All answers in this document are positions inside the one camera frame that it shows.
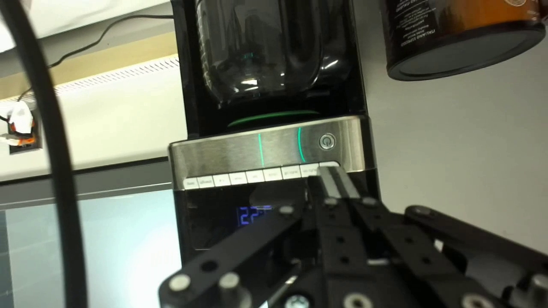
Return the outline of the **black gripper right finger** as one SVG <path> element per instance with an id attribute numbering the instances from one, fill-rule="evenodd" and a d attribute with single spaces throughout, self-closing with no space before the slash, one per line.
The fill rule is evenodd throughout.
<path id="1" fill-rule="evenodd" d="M 424 205 L 394 214 L 339 166 L 327 195 L 349 205 L 368 248 L 395 259 L 419 308 L 548 308 L 544 253 Z"/>

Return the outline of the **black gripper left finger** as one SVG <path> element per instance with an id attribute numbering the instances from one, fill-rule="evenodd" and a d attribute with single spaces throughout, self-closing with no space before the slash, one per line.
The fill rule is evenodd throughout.
<path id="1" fill-rule="evenodd" d="M 279 205 L 191 257 L 159 286 L 161 308 L 335 308 L 344 303 L 347 175 L 322 166 L 301 200 Z"/>

